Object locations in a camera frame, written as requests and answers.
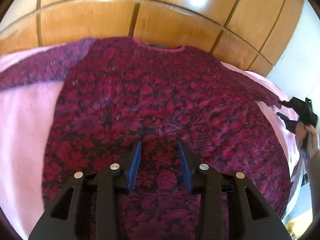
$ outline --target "panel groove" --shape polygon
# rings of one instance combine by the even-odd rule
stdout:
[[[236,0],[236,1],[235,1],[235,4],[233,5],[233,7],[232,7],[232,9],[231,9],[231,11],[230,11],[230,13],[229,13],[229,16],[228,16],[228,18],[227,18],[227,20],[226,20],[226,22],[225,22],[225,24],[224,24],[225,27],[228,26],[228,24],[229,24],[229,22],[230,22],[230,20],[231,20],[231,18],[232,18],[232,16],[233,16],[233,14],[235,13],[235,10],[236,10],[239,2],[240,2],[240,0]]]
[[[261,48],[261,54],[268,58],[273,65],[281,58],[297,28],[303,3],[304,0],[285,0],[276,25]]]
[[[238,4],[239,4],[239,1],[240,1],[240,0],[236,0],[236,1],[235,1],[235,3],[234,3],[234,5],[233,5],[233,7],[232,7],[232,9],[231,9],[231,11],[230,11],[230,13],[229,13],[229,15],[228,15],[228,18],[227,18],[227,20],[226,20],[226,22],[225,22],[225,24],[224,24],[225,27],[227,27],[227,25],[229,24],[229,22],[230,22],[230,20],[231,20],[231,18],[232,18],[232,16],[233,16],[233,14],[234,14],[234,12],[235,12]],[[215,50],[216,47],[218,46],[218,44],[219,44],[219,42],[220,42],[223,34],[224,34],[224,31],[221,31],[221,32],[219,33],[217,39],[215,40],[214,44],[212,45],[212,48],[211,48],[211,50],[210,50],[210,53],[213,53],[213,52],[214,52],[214,50]]]
[[[210,49],[210,53],[213,53],[214,50],[216,49],[216,47],[218,46],[221,38],[222,38],[222,35],[224,34],[224,31],[220,31],[217,39],[215,40],[214,44],[212,45],[211,49]]]
[[[259,50],[274,25],[284,0],[239,0],[228,28]]]
[[[129,32],[128,32],[128,36],[130,37],[133,37],[133,34],[134,34],[134,29],[136,27],[139,9],[140,9],[140,3],[135,3],[133,12],[132,12]]]
[[[258,54],[247,70],[255,72],[263,77],[266,77],[272,69],[272,67],[273,65],[270,63],[270,61],[262,57],[261,54]]]
[[[249,70],[252,66],[252,64],[255,62],[255,60],[257,59],[258,55],[253,59],[253,61],[251,62],[251,64],[249,65],[249,67],[247,68],[247,70]]]
[[[43,11],[43,46],[86,37],[101,39],[128,36],[134,5],[133,0],[81,0]]]
[[[35,15],[23,18],[0,36],[0,55],[37,47]]]
[[[272,28],[271,28],[271,30],[270,30],[270,32],[269,32],[269,34],[268,34],[268,36],[266,37],[266,39],[265,39],[264,43],[262,44],[261,48],[259,49],[259,52],[261,52],[261,50],[263,49],[263,46],[266,44],[266,42],[267,42],[267,40],[269,39],[269,37],[270,37],[270,35],[271,35],[271,33],[272,33],[273,29],[275,28],[276,23],[278,22],[279,17],[280,17],[280,15],[281,15],[281,13],[282,13],[282,10],[283,10],[283,8],[284,8],[285,1],[286,1],[286,0],[283,0],[282,6],[281,6],[280,11],[279,11],[279,13],[278,13],[278,16],[277,16],[277,18],[276,18],[276,20],[275,20],[275,23],[273,24],[273,26],[272,26]]]
[[[134,37],[169,47],[192,46],[209,52],[221,28],[203,17],[142,2]]]
[[[41,0],[37,0],[36,10],[39,10],[41,7]],[[36,15],[36,30],[37,30],[37,39],[38,39],[38,46],[42,47],[42,36],[41,36],[41,19],[40,14]]]
[[[65,4],[69,4],[69,3],[73,3],[73,2],[84,2],[84,1],[87,1],[87,0],[61,0],[61,1],[53,2],[51,4],[45,5],[42,8],[39,8],[38,10],[36,10],[34,12],[30,12],[29,14],[25,15],[24,17],[22,17],[22,18],[18,19],[17,21],[13,22],[12,24],[10,24],[6,28],[4,28],[0,32],[0,35],[4,31],[9,29],[9,27],[12,27],[14,24],[18,23],[19,21],[21,21],[21,20],[25,19],[26,17],[29,17],[29,16],[31,16],[33,14],[38,15],[38,14],[41,14],[42,12],[44,12],[44,11],[50,10],[51,8],[54,8],[54,7],[57,7],[57,6],[61,6],[61,5],[65,5]],[[171,4],[171,3],[167,3],[167,2],[162,2],[162,1],[159,1],[159,0],[128,0],[128,1],[134,1],[135,3],[139,3],[139,4],[142,3],[142,2],[151,3],[151,4],[154,4],[156,6],[165,7],[165,8],[168,8],[170,10],[174,10],[174,11],[177,11],[179,13],[182,13],[182,14],[187,14],[187,15],[190,15],[190,16],[193,16],[193,17],[201,17],[201,18],[207,19],[208,21],[220,26],[222,31],[231,33],[232,35],[235,35],[237,38],[241,39],[243,42],[245,42],[247,45],[249,45],[252,49],[257,51],[257,49],[255,49],[251,44],[249,44],[247,41],[245,41],[243,38],[241,38],[239,35],[237,35],[233,31],[231,31],[228,28],[224,27],[223,25],[217,23],[216,21],[214,21],[214,20],[212,20],[212,19],[210,19],[210,18],[208,18],[206,16],[203,16],[203,15],[201,15],[201,14],[195,12],[195,11],[192,11],[190,9],[187,9],[187,8],[184,8],[184,7],[181,7],[181,6],[178,6],[178,5],[174,5],[174,4]]]

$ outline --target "floral pattern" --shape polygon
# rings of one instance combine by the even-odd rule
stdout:
[[[135,189],[118,196],[123,237],[194,239],[200,199],[183,186],[176,148],[181,138],[219,172],[244,172],[284,215],[288,164],[255,103],[280,107],[271,91],[192,47],[156,49],[133,38],[110,38],[96,40],[78,63],[64,64],[68,55],[63,58],[55,75],[45,60],[43,68],[30,68],[29,77],[16,66],[11,76],[0,75],[16,85],[65,78],[44,158],[46,206],[75,172],[100,171],[141,140]],[[21,64],[32,65],[26,61]],[[227,210],[223,195],[225,239]]]

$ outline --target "screw head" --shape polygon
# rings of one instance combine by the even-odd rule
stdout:
[[[205,163],[202,163],[199,165],[199,168],[203,171],[206,171],[207,169],[209,169],[209,165],[208,164],[205,164]]]
[[[238,179],[244,179],[245,175],[244,175],[242,172],[237,172],[237,173],[236,173],[236,177],[237,177]]]
[[[75,178],[76,178],[76,179],[79,179],[79,178],[81,178],[82,176],[83,176],[83,173],[82,173],[81,171],[78,171],[78,172],[75,173]]]
[[[110,165],[110,169],[112,170],[117,170],[120,168],[120,165],[118,163],[113,163]]]

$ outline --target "pink fabric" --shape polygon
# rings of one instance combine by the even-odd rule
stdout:
[[[275,84],[273,84],[270,80],[260,76],[257,73],[251,72],[251,71],[243,71],[241,69],[238,69],[230,64],[222,63],[225,67],[228,69],[231,69],[233,71],[237,71],[239,73],[242,73],[243,75],[246,75],[247,77],[251,78],[255,82],[261,84],[265,88],[272,91],[274,94],[276,94],[281,101],[288,101],[287,95],[278,88]],[[289,132],[285,128],[284,122],[276,115],[277,112],[281,112],[282,114],[286,115],[290,120],[298,120],[299,116],[292,108],[287,108],[282,106],[281,109],[278,109],[277,107],[268,107],[263,102],[257,102],[259,108],[263,112],[263,114],[266,116],[270,124],[272,125],[273,130],[276,133],[276,136],[284,150],[284,154],[288,161],[290,176],[292,175],[293,169],[295,165],[298,163],[300,154],[296,145],[295,141],[295,135],[291,132]]]
[[[0,72],[50,48],[31,49],[1,57]],[[281,100],[288,100],[278,87],[260,75],[224,65],[265,86]],[[44,151],[62,87],[63,82],[48,82],[0,92],[0,206],[23,239],[28,239],[44,211],[41,192]],[[267,107],[263,102],[258,102],[258,105],[275,130],[291,174],[299,159],[294,135],[276,116],[279,111],[276,107]],[[280,112],[292,120],[298,118],[293,110],[286,107],[282,107]]]

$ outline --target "white wall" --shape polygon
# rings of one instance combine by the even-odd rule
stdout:
[[[267,78],[289,98],[310,98],[320,118],[320,20],[307,0],[287,48]]]
[[[36,10],[37,0],[14,0],[0,22],[0,31],[20,17]]]

